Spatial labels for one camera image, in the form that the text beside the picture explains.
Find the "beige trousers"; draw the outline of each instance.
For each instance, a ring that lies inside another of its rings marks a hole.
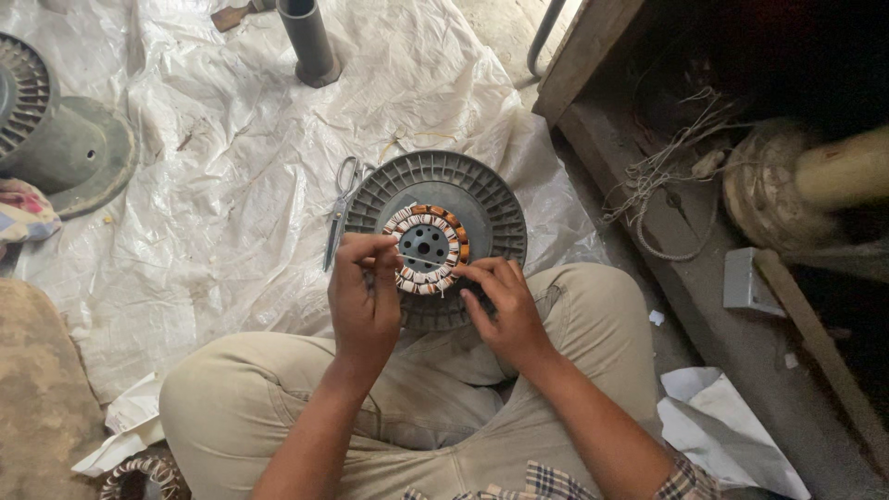
[[[623,271],[572,264],[528,279],[552,343],[654,436],[651,328]],[[333,359],[334,343],[230,335],[176,367],[161,392],[164,431],[198,500],[246,499]],[[508,402],[487,385],[517,376],[472,328],[394,354],[355,422],[339,497],[435,500],[489,484],[522,489],[534,460],[597,490],[549,403],[522,377]]]

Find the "black metal pipe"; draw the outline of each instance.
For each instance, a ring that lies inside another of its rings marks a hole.
[[[543,45],[547,43],[549,33],[552,32],[553,26],[556,26],[556,20],[564,6],[565,0],[552,0],[549,2],[547,13],[543,14],[541,26],[537,28],[537,34],[534,35],[534,39],[531,42],[531,48],[528,50],[528,70],[531,71],[531,74],[535,77],[542,77],[547,71],[546,68],[537,68],[537,58],[540,57]]]
[[[317,1],[277,0],[277,10],[296,51],[296,77],[315,88],[335,82],[340,63],[327,40]]]

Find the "scissors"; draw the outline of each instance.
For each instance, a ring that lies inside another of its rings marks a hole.
[[[348,199],[357,191],[361,181],[366,178],[368,172],[373,172],[376,166],[368,162],[361,162],[358,157],[346,157],[342,160],[340,168],[336,173],[336,187],[339,195],[333,202],[333,211],[330,217],[330,233],[327,235],[327,251],[324,252],[324,272],[331,267],[333,261],[333,253],[336,252],[337,246],[340,245],[340,237],[342,236],[342,217],[346,214],[346,206]],[[343,186],[342,175],[348,172],[348,182]]]

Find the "forearm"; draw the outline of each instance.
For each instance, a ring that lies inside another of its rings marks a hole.
[[[376,374],[334,359],[253,487],[253,500],[333,498],[355,418]]]
[[[666,450],[568,358],[555,354],[529,372],[605,496],[652,498],[673,468]]]

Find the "shirt sleeve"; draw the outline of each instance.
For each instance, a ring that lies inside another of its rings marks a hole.
[[[661,488],[654,493],[654,500],[716,500],[721,498],[719,484],[701,467],[685,457],[676,460],[676,468]]]

